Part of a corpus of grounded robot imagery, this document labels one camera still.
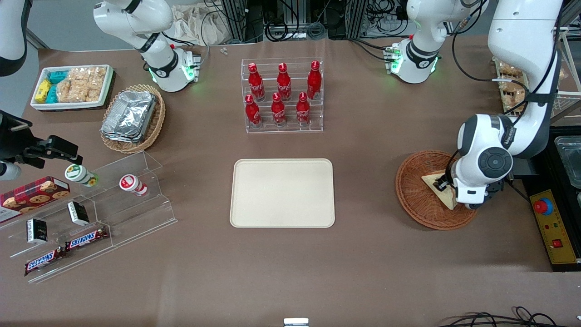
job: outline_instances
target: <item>cookie box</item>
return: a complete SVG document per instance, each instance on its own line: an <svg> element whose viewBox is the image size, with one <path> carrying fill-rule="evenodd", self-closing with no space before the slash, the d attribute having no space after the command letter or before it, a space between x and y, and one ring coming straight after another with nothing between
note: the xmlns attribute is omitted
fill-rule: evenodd
<svg viewBox="0 0 581 327"><path fill-rule="evenodd" d="M69 185L47 176L0 196L0 222L35 210L70 194Z"/></svg>

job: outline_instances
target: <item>small black box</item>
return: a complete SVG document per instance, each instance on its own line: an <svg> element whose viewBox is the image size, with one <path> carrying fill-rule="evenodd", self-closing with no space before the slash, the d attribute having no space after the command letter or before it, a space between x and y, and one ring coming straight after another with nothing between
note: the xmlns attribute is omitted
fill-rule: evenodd
<svg viewBox="0 0 581 327"><path fill-rule="evenodd" d="M71 215L71 220L81 226L89 224L89 216L87 215L87 210L85 207L75 201L71 201L68 204L69 214Z"/></svg>
<svg viewBox="0 0 581 327"><path fill-rule="evenodd" d="M46 233L46 222L38 219L29 219L26 221L26 242L32 244L41 244L48 241Z"/></svg>

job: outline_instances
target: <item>table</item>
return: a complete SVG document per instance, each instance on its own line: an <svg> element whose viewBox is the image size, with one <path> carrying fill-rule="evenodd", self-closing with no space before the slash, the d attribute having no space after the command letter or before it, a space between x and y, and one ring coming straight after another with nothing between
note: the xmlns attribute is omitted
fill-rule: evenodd
<svg viewBox="0 0 581 327"><path fill-rule="evenodd" d="M392 40L379 40L390 44ZM492 76L485 37L459 37L467 71ZM149 153L178 223L39 285L0 250L0 319L10 326L280 326L309 317L325 326L436 326L468 311L511 314L524 305L575 324L576 273L549 273L531 208L506 189L466 227L438 232L399 205L394 177L420 150L455 150L473 113L501 110L497 86L464 77L443 59L424 83L386 75L383 64L347 41L262 42L212 48L200 82L163 93L167 117ZM241 59L321 56L325 131L247 135ZM137 51L40 50L40 67L112 65L114 92L152 84ZM37 137L80 146L94 169L123 155L99 137L103 111L39 113L26 108ZM232 168L241 158L327 158L335 177L336 221L329 229L236 229L229 224ZM2 191L46 175L23 167ZM0 249L6 237L0 237Z"/></svg>

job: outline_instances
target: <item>round wicker basket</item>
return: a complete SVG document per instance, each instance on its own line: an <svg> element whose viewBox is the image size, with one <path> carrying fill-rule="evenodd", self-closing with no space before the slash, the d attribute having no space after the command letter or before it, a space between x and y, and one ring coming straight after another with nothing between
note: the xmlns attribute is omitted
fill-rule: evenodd
<svg viewBox="0 0 581 327"><path fill-rule="evenodd" d="M153 144L153 142L155 142L156 138L159 135L159 132L162 130L163 119L166 117L166 105L163 102L162 95L159 94L159 91L157 91L154 87L149 86L149 85L139 84L139 85L135 85L135 86L129 86L128 88L126 88L123 91L137 91L137 92L147 91L147 92L150 92L152 94L155 94L155 96L157 98L157 101L155 103L155 107L153 109L154 110L153 115L151 117L151 120L149 121L149 126L148 126L147 132L145 134L145 139L142 142L140 142L140 143L128 143L128 142L113 141L113 140L109 140L108 138L106 138L105 136L103 136L101 134L101 139L103 140L103 142L105 143L107 148L110 148L111 150L119 151L119 152L125 153L125 154L133 154L133 153L140 152L142 150L149 148ZM121 94L121 92L119 92L117 95L115 95L115 97L113 98L111 103L109 103L109 106L107 107L107 111L105 112L105 117L103 117L103 121L105 121L105 119L107 119L107 116L109 115L109 112L111 111L111 107L113 106L113 103L115 102L115 100L117 99L119 94Z"/></svg>
<svg viewBox="0 0 581 327"><path fill-rule="evenodd" d="M454 210L438 199L424 183L422 176L445 170L450 154L443 151L421 151L410 155L397 170L396 192L401 206L420 224L438 230L452 230L467 225L476 215L458 204Z"/></svg>

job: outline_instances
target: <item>red label bottle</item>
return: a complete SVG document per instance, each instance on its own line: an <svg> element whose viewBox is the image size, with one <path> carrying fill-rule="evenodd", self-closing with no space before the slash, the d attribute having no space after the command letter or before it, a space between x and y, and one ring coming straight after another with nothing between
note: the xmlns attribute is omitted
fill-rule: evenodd
<svg viewBox="0 0 581 327"><path fill-rule="evenodd" d="M250 84L250 92L256 99L256 101L264 100L264 83L262 82L262 76L258 73L258 68L255 63L248 64L248 71L250 76L248 77L248 83Z"/></svg>
<svg viewBox="0 0 581 327"><path fill-rule="evenodd" d="M307 77L307 96L309 99L320 99L321 98L321 83L322 76L319 68L321 63L318 61L313 61L311 63L311 71Z"/></svg>
<svg viewBox="0 0 581 327"><path fill-rule="evenodd" d="M272 105L270 106L272 110L272 118L274 118L274 124L277 127L286 126L286 116L285 116L285 104L282 103L281 95L275 92L272 95Z"/></svg>
<svg viewBox="0 0 581 327"><path fill-rule="evenodd" d="M307 94L305 92L299 93L299 102L296 104L296 121L300 127L309 125L311 106L307 102Z"/></svg>
<svg viewBox="0 0 581 327"><path fill-rule="evenodd" d="M246 117L248 117L248 122L250 126L254 129L262 127L262 118L260 117L260 110L258 105L254 103L254 98L251 94L248 94L245 98L246 101Z"/></svg>
<svg viewBox="0 0 581 327"><path fill-rule="evenodd" d="M281 95L283 101L288 101L291 98L291 77L286 71L286 64L278 65L278 93Z"/></svg>

